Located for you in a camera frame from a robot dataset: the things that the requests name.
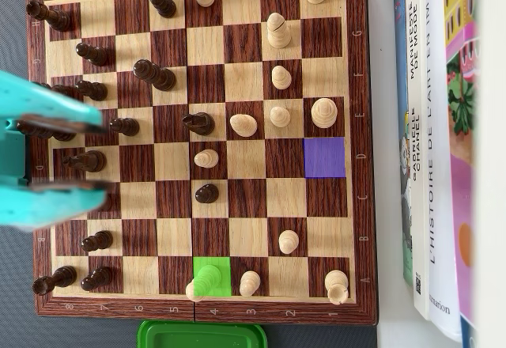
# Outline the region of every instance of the wooden chessboard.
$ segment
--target wooden chessboard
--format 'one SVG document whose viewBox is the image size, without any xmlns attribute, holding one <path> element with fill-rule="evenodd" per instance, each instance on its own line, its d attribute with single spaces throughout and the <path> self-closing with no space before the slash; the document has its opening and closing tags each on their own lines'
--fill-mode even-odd
<svg viewBox="0 0 506 348">
<path fill-rule="evenodd" d="M 69 12 L 73 26 L 55 32 L 27 17 L 30 80 L 102 82 L 108 98 L 84 102 L 100 108 L 105 122 L 132 117 L 140 123 L 135 137 L 30 138 L 34 183 L 101 179 L 114 184 L 109 210 L 34 232 L 35 278 L 62 265 L 76 267 L 78 276 L 75 284 L 36 297 L 40 315 L 376 323 L 367 0 L 319 5 L 215 0 L 209 8 L 174 0 L 177 11 L 170 19 L 159 16 L 149 0 L 39 1 Z M 292 33 L 281 50 L 266 39 L 272 12 L 286 18 Z M 96 67 L 77 56 L 81 41 L 107 48 L 108 63 Z M 169 67 L 176 87 L 161 92 L 138 80 L 132 73 L 138 59 Z M 270 81 L 276 65 L 293 77 L 286 90 Z M 338 107 L 338 120 L 328 129 L 312 123 L 311 106 L 320 97 Z M 291 113 L 286 128 L 270 122 L 276 105 Z M 213 133 L 189 133 L 181 123 L 187 112 L 212 115 Z M 250 138 L 230 127 L 236 113 L 257 120 Z M 108 160 L 102 172 L 62 167 L 64 156 L 91 149 Z M 216 167 L 194 164 L 202 149 L 218 152 Z M 194 200 L 205 183 L 219 188 L 215 203 Z M 113 245 L 89 254 L 81 250 L 81 240 L 101 229 L 112 232 Z M 278 247 L 285 229 L 300 238 L 289 255 Z M 194 304 L 185 287 L 206 263 L 219 266 L 222 284 Z M 114 278 L 87 293 L 79 282 L 98 266 L 113 268 Z M 324 278 L 333 269 L 349 278 L 345 304 L 327 298 Z M 262 281 L 249 298 L 239 295 L 247 270 Z"/>
</svg>

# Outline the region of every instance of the purple square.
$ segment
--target purple square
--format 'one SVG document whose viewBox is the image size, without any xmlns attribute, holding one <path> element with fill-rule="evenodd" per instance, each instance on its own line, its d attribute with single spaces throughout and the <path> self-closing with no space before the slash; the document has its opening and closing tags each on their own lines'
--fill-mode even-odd
<svg viewBox="0 0 506 348">
<path fill-rule="evenodd" d="M 304 171 L 306 178 L 345 178 L 344 138 L 305 138 Z"/>
</svg>

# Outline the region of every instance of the gray surface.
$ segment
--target gray surface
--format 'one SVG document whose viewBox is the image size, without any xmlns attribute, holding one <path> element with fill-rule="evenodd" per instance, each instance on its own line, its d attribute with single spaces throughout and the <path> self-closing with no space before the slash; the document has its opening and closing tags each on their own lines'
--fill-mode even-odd
<svg viewBox="0 0 506 348">
<path fill-rule="evenodd" d="M 2 0 L 0 70 L 28 76 L 25 0 Z M 54 318 L 35 314 L 32 283 L 32 235 L 0 227 L 0 346 L 75 348 L 133 347 L 138 320 Z M 375 348 L 375 327 L 264 325 L 276 348 Z"/>
</svg>

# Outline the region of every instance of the green plastic lid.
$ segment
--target green plastic lid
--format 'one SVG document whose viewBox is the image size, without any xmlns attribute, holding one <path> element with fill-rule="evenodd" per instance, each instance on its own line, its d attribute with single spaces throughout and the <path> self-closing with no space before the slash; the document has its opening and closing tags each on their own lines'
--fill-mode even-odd
<svg viewBox="0 0 506 348">
<path fill-rule="evenodd" d="M 137 348 L 267 348 L 267 337 L 257 324 L 146 320 Z"/>
</svg>

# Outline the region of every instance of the green square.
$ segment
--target green square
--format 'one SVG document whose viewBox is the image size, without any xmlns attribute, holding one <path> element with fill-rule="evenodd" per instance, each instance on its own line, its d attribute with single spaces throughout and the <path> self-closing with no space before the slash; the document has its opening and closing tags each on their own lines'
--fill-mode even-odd
<svg viewBox="0 0 506 348">
<path fill-rule="evenodd" d="M 221 283 L 211 290 L 209 297 L 231 297 L 232 280 L 230 278 L 230 257 L 194 257 L 193 276 L 205 265 L 214 265 L 221 272 Z"/>
</svg>

